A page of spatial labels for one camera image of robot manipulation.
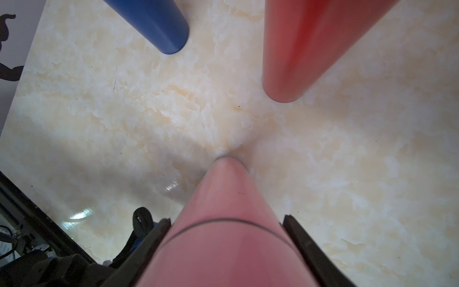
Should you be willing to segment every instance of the marble surface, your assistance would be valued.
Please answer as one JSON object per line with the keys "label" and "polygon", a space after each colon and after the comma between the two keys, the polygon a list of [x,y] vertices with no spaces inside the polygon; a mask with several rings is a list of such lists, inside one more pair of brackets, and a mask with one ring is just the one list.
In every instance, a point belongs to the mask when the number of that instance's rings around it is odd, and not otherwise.
{"label": "marble surface", "polygon": [[262,0],[176,2],[168,56],[101,0],[48,0],[0,170],[102,262],[229,154],[357,285],[459,284],[459,1],[402,0],[289,104],[261,87]]}

